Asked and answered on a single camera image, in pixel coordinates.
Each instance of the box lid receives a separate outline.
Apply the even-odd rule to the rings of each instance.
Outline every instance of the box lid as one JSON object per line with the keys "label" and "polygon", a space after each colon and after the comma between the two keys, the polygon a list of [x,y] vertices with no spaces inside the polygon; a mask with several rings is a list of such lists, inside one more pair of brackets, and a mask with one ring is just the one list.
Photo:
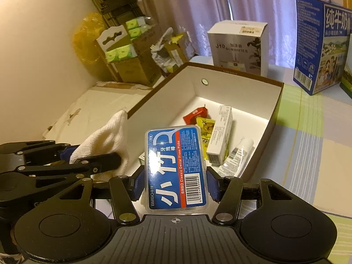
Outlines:
{"label": "box lid", "polygon": [[268,23],[254,21],[230,21],[217,22],[208,31],[208,34],[233,34],[251,37],[260,37]]}

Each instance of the green tissue pack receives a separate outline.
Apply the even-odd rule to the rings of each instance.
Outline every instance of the green tissue pack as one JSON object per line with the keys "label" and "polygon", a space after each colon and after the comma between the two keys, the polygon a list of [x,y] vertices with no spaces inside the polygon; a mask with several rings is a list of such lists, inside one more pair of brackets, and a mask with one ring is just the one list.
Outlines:
{"label": "green tissue pack", "polygon": [[134,58],[137,53],[132,44],[115,48],[105,53],[106,61],[123,61],[125,59]]}
{"label": "green tissue pack", "polygon": [[127,30],[132,30],[146,24],[144,17],[138,17],[126,22]]}
{"label": "green tissue pack", "polygon": [[151,29],[151,26],[145,24],[143,26],[140,26],[139,28],[129,30],[128,33],[129,33],[131,39],[135,39],[135,38],[139,37],[142,33],[145,33],[146,31],[148,31],[149,29]]}

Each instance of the pink curtain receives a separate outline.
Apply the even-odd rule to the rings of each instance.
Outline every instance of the pink curtain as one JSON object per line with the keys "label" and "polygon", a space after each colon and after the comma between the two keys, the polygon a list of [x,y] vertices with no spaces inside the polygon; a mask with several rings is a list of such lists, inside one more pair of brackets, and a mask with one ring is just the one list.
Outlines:
{"label": "pink curtain", "polygon": [[297,42],[296,0],[229,0],[234,20],[267,22],[269,63],[295,65]]}
{"label": "pink curtain", "polygon": [[163,30],[187,31],[199,55],[211,55],[207,31],[216,22],[231,19],[228,0],[138,0],[138,4]]}

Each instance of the red candy packet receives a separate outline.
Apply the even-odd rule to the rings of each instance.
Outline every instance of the red candy packet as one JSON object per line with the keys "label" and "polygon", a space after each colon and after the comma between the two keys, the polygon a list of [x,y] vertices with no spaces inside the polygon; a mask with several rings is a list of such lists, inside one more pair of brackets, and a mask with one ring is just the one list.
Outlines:
{"label": "red candy packet", "polygon": [[199,107],[196,110],[192,111],[190,114],[183,117],[187,125],[195,125],[197,123],[197,117],[206,118],[208,116],[208,109],[204,107]]}

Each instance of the white medicine box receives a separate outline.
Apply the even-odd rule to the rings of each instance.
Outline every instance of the white medicine box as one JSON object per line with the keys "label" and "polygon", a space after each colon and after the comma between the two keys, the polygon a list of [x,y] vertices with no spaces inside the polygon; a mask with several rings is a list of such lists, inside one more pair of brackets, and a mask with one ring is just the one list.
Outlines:
{"label": "white medicine box", "polygon": [[208,31],[215,66],[267,76],[269,67],[268,24],[221,21]]}

